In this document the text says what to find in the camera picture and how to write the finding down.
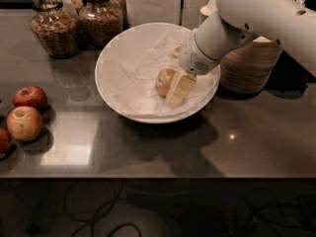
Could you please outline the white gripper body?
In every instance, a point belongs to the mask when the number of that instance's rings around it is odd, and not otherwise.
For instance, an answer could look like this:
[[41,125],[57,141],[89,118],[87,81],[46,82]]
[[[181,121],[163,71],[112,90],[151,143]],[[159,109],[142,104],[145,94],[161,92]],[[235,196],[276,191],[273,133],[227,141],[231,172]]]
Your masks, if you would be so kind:
[[196,42],[196,30],[191,31],[180,45],[179,65],[189,73],[206,75],[218,64],[202,53]]

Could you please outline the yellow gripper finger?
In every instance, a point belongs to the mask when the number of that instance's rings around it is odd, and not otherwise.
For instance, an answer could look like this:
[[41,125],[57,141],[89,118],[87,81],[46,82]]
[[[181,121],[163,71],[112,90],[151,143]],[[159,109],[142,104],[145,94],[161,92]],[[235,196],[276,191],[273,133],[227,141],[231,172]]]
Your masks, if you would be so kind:
[[197,76],[193,73],[177,73],[167,93],[166,101],[172,106],[179,105],[197,84]]
[[177,45],[170,51],[170,55],[174,58],[178,58],[180,55],[180,50],[181,50],[181,47]]

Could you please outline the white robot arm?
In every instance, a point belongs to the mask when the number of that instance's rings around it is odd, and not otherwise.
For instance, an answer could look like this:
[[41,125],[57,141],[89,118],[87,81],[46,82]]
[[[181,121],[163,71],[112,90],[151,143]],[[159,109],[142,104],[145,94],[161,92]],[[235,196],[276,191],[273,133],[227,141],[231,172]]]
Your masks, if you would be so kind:
[[180,45],[179,65],[166,101],[179,105],[196,77],[213,70],[230,51],[264,37],[316,75],[316,12],[295,0],[216,0],[216,9]]

